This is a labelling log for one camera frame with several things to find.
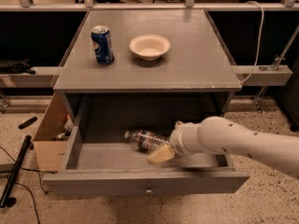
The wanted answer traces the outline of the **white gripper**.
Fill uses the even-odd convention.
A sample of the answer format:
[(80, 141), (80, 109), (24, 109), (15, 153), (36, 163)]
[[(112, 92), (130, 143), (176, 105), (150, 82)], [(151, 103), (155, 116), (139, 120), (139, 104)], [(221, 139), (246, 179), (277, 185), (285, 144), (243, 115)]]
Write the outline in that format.
[(175, 152), (183, 156), (201, 153), (198, 128), (198, 124), (183, 123), (177, 120), (175, 129), (170, 134), (170, 143), (173, 148), (169, 145), (159, 146), (148, 155), (147, 162), (149, 164), (158, 164), (169, 161), (175, 157)]

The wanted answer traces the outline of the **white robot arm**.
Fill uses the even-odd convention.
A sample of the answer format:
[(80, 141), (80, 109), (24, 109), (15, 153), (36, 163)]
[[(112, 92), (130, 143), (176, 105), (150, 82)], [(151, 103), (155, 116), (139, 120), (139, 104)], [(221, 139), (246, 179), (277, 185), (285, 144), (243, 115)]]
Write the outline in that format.
[(169, 161), (176, 154), (195, 153), (243, 156), (299, 178), (298, 137), (256, 132), (221, 117), (209, 117), (201, 123), (177, 123), (170, 143), (162, 142), (147, 161), (156, 164)]

